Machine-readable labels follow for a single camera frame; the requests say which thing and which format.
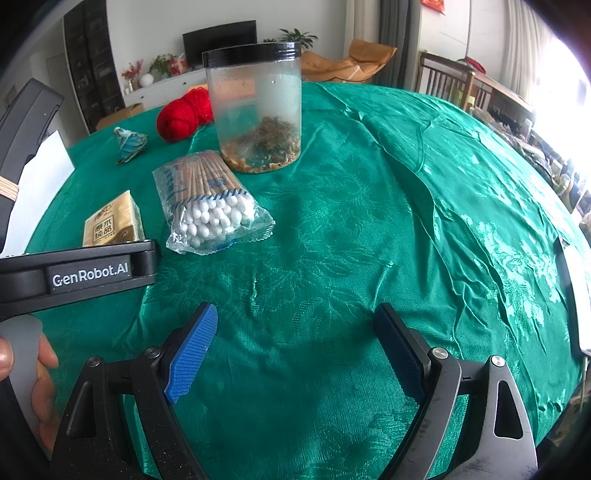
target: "human hand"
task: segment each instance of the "human hand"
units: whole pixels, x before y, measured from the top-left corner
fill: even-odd
[[[12,371],[14,355],[10,343],[0,338],[0,381]],[[56,388],[51,380],[48,368],[57,368],[57,355],[51,348],[47,337],[41,334],[39,340],[39,357],[37,360],[37,383],[31,392],[31,406],[39,418],[39,435],[43,445],[50,452],[56,441],[60,418],[54,410]]]

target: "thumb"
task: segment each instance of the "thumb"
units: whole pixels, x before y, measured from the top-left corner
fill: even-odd
[[[0,338],[0,382],[12,371],[14,356],[12,347],[4,338]]]

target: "yarn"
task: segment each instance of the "yarn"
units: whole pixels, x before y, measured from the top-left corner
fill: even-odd
[[[209,92],[193,89],[166,105],[156,119],[156,130],[167,142],[174,143],[192,136],[197,127],[213,121]]]

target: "transparent jar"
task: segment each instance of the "transparent jar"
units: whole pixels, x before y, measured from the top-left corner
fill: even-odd
[[[299,158],[300,57],[299,42],[203,53],[217,139],[232,170],[262,173]]]

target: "black tv screen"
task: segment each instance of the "black tv screen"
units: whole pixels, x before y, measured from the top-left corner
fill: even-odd
[[[185,56],[191,67],[203,65],[204,51],[250,43],[256,43],[256,20],[228,23],[183,34]]]

